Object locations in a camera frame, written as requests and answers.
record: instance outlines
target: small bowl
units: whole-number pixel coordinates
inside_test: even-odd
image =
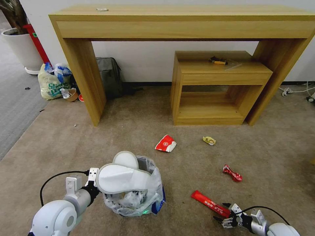
[[[68,102],[74,102],[78,99],[79,94],[77,93],[76,88],[69,89],[69,93],[72,94],[71,97],[65,98]]]

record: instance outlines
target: baseboard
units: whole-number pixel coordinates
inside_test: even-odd
[[[133,87],[140,87],[140,86],[172,86],[172,82],[124,82],[129,84]],[[303,85],[306,84],[306,81],[284,81],[281,85],[289,86],[289,85]]]
[[[124,82],[132,87],[140,86],[172,86],[172,82]]]
[[[285,85],[285,86],[288,86],[288,85],[303,85],[303,84],[306,84],[307,81],[284,81],[282,82],[281,85]]]

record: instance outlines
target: white plant pot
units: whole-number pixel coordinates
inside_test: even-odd
[[[17,32],[16,28],[5,30],[1,35],[11,47],[29,74],[38,74],[43,60],[40,57],[29,34],[11,35]]]

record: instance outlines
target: litter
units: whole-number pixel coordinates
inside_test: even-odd
[[[40,94],[50,100],[61,96],[61,88],[69,89],[71,71],[66,65],[56,64],[55,70],[49,62],[43,64],[38,74]]]
[[[213,146],[216,144],[216,140],[209,137],[209,136],[206,136],[206,137],[202,137],[203,141],[205,141],[207,144]]]
[[[229,216],[230,216],[229,209],[226,209],[222,206],[215,204],[210,198],[207,198],[206,196],[202,195],[198,190],[193,192],[191,194],[191,197],[193,199],[203,203],[204,205],[206,205],[207,207],[209,207],[210,209],[212,209],[213,211],[215,211],[219,215],[223,216],[224,218],[229,218]]]
[[[79,101],[84,102],[84,99],[82,97],[82,94],[79,95]]]
[[[243,177],[239,173],[233,172],[230,169],[229,165],[226,164],[223,167],[223,173],[229,174],[235,182],[241,182],[243,179]]]
[[[71,95],[72,95],[71,93],[69,93],[69,90],[66,89],[66,88],[61,88],[61,89],[60,89],[60,92],[61,92],[62,97],[63,97],[64,99],[69,98],[69,97],[71,97]]]
[[[62,93],[62,97],[66,99],[68,102],[74,102],[78,99],[79,94],[76,91],[76,88],[71,88],[71,89],[60,89]]]
[[[97,11],[108,11],[107,8],[96,8]]]
[[[167,134],[159,141],[159,143],[155,146],[155,149],[164,152],[171,152],[175,146],[176,142]]]
[[[214,64],[221,64],[221,65],[227,65],[228,62],[226,59],[222,59],[222,58],[217,58],[215,56],[211,57],[209,59],[210,62],[214,63]]]

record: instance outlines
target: trash bag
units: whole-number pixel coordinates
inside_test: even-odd
[[[49,62],[43,64],[38,74],[40,94],[50,100],[61,96],[60,89],[70,89],[70,76],[72,75],[67,65],[56,64],[53,69]]]
[[[153,160],[136,155],[139,169],[151,174],[146,191],[129,191],[117,194],[103,193],[104,203],[116,214],[122,216],[141,216],[157,214],[165,202],[165,192],[158,168]]]

